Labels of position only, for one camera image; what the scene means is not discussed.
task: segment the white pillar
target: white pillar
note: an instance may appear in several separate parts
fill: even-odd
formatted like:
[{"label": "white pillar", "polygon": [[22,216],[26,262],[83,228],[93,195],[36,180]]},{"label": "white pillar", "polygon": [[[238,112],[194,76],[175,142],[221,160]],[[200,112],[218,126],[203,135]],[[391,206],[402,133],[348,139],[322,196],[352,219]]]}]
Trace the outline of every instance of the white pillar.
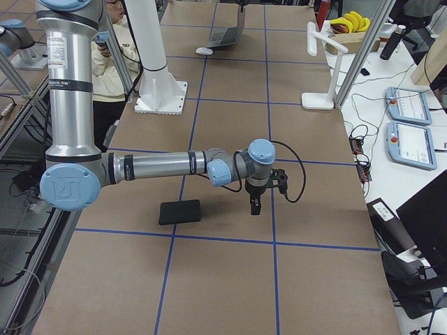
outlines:
[{"label": "white pillar", "polygon": [[126,7],[144,67],[135,111],[181,114],[187,83],[169,73],[155,0],[127,1]]}]

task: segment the computer mouse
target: computer mouse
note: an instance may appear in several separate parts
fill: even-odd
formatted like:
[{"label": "computer mouse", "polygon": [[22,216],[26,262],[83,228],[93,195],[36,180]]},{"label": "computer mouse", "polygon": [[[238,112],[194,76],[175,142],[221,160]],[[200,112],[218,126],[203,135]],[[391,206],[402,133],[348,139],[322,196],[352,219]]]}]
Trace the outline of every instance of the computer mouse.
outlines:
[{"label": "computer mouse", "polygon": [[205,56],[210,56],[212,54],[212,49],[207,47],[198,47],[196,49],[196,54],[203,54]]}]

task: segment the blue joint cap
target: blue joint cap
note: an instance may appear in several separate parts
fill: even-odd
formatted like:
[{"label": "blue joint cap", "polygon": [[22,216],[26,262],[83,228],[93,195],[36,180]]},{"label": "blue joint cap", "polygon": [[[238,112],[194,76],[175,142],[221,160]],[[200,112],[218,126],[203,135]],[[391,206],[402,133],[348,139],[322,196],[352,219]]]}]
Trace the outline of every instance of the blue joint cap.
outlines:
[{"label": "blue joint cap", "polygon": [[254,140],[249,145],[250,157],[259,164],[270,165],[274,163],[276,151],[269,140],[263,138]]},{"label": "blue joint cap", "polygon": [[52,10],[61,12],[74,12],[84,8],[92,0],[38,0],[40,4]]},{"label": "blue joint cap", "polygon": [[3,26],[5,28],[26,28],[23,21],[20,21],[19,19],[4,20],[0,22],[0,26]]},{"label": "blue joint cap", "polygon": [[45,201],[64,211],[84,209],[97,199],[100,190],[98,177],[79,164],[53,165],[41,179]]},{"label": "blue joint cap", "polygon": [[5,55],[5,57],[9,57],[13,54],[13,51],[4,44],[0,43],[0,52]]},{"label": "blue joint cap", "polygon": [[221,159],[214,159],[207,164],[208,177],[213,186],[223,186],[231,182],[231,171]]},{"label": "blue joint cap", "polygon": [[104,43],[107,42],[107,39],[109,38],[109,32],[108,31],[100,31],[93,37],[93,41],[95,43]]}]

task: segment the power strip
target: power strip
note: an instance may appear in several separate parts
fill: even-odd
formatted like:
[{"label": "power strip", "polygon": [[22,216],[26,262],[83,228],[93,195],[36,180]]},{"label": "power strip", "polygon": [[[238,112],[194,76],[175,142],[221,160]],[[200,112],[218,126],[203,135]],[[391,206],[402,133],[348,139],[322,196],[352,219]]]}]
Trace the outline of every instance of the power strip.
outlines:
[{"label": "power strip", "polygon": [[[357,157],[358,154],[365,155],[363,153],[361,140],[354,138],[354,137],[350,137],[349,145],[351,146],[352,154],[355,157]],[[371,174],[369,173],[369,171],[371,170],[370,165],[367,165],[367,164],[363,165],[362,163],[358,162],[358,159],[357,159],[356,169],[357,169],[358,178],[362,184],[369,183],[372,180]]]}]

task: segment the black cylinder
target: black cylinder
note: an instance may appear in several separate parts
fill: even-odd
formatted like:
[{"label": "black cylinder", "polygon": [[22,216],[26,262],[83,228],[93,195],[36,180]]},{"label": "black cylinder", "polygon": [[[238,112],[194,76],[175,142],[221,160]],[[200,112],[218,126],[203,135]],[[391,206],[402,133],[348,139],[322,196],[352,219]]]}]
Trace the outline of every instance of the black cylinder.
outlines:
[{"label": "black cylinder", "polygon": [[404,37],[404,31],[405,26],[399,25],[397,26],[396,30],[391,34],[390,38],[388,39],[388,42],[385,44],[385,47],[383,47],[382,53],[380,54],[380,58],[388,60],[391,55],[393,54],[393,51],[399,44],[400,40]]}]

